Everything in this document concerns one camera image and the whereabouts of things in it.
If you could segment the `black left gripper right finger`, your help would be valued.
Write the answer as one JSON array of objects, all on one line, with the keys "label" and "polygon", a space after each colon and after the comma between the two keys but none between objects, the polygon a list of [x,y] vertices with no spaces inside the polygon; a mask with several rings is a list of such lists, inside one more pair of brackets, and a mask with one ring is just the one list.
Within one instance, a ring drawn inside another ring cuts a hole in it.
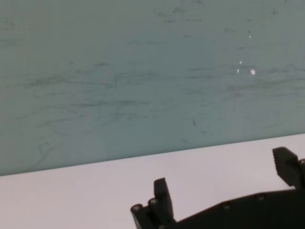
[{"label": "black left gripper right finger", "polygon": [[286,147],[272,150],[278,176],[290,187],[305,188],[305,164]]}]

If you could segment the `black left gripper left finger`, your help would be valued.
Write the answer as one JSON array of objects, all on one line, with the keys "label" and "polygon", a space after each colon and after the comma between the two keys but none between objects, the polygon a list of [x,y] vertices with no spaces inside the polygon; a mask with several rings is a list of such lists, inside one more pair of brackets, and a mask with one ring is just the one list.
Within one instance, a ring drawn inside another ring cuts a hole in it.
[{"label": "black left gripper left finger", "polygon": [[136,204],[131,214],[137,229],[175,229],[173,205],[165,178],[154,181],[154,197],[146,206]]}]

